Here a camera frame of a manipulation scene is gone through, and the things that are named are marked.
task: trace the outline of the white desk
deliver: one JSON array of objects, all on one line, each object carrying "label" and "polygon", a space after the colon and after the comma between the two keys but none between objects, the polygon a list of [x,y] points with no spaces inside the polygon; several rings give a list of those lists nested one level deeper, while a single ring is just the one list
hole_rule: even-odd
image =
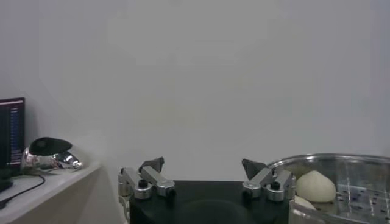
[{"label": "white desk", "polygon": [[[0,210],[0,224],[10,223],[23,216],[48,199],[89,176],[94,171],[98,170],[100,166],[100,163],[95,161],[74,173],[45,176],[46,182],[44,185],[14,198],[8,202],[7,207]],[[27,188],[37,185],[40,182],[41,178],[39,177],[15,178],[13,186],[0,193],[0,200],[17,194]]]}]

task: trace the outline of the perforated metal tray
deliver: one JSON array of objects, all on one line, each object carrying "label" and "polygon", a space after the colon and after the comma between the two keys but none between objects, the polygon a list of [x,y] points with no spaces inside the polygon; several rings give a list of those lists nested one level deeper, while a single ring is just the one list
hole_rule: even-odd
[{"label": "perforated metal tray", "polygon": [[330,203],[314,203],[339,222],[390,224],[390,158],[366,155],[315,154],[282,159],[268,165],[292,171],[297,178],[317,170],[331,179],[337,196]]}]

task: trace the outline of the shiny metallic object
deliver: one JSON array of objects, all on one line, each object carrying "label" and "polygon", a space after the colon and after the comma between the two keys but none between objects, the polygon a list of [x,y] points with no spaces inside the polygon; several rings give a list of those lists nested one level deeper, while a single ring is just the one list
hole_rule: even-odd
[{"label": "shiny metallic object", "polygon": [[143,200],[152,196],[152,185],[145,183],[145,185],[142,186],[141,183],[143,179],[133,168],[123,168],[121,175],[123,181],[129,185],[131,194],[133,194],[136,199]]},{"label": "shiny metallic object", "polygon": [[142,167],[141,177],[156,186],[157,193],[163,197],[176,194],[175,182],[167,180],[151,166]]},{"label": "shiny metallic object", "polygon": [[267,198],[271,201],[293,199],[295,195],[295,177],[290,171],[280,170],[277,178],[267,184]]},{"label": "shiny metallic object", "polygon": [[261,195],[262,188],[265,184],[272,182],[272,170],[268,168],[262,169],[251,180],[243,182],[245,191],[250,192],[252,198],[258,198]]},{"label": "shiny metallic object", "polygon": [[291,224],[390,223],[390,158],[366,155],[300,155],[270,163],[276,172],[288,170],[297,179],[316,170],[335,183],[330,203],[313,203],[321,211],[292,201]]},{"label": "shiny metallic object", "polygon": [[30,147],[22,155],[22,173],[63,174],[83,168],[83,162],[69,150],[54,155],[33,155]]}]

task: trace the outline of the monitor screen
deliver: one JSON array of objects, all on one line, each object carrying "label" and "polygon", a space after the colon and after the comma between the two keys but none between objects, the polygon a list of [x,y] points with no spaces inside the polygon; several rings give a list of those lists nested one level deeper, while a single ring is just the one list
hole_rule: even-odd
[{"label": "monitor screen", "polygon": [[24,98],[0,100],[0,168],[19,168],[24,150]]}]

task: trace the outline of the black knob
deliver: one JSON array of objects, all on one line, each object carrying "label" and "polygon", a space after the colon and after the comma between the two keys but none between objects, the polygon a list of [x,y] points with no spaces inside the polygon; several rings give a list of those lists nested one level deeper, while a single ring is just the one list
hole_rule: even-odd
[{"label": "black knob", "polygon": [[138,187],[141,189],[147,188],[148,182],[146,180],[140,180],[138,182]]},{"label": "black knob", "polygon": [[279,190],[280,189],[280,183],[276,182],[276,181],[272,182],[271,183],[271,189],[272,190]]}]

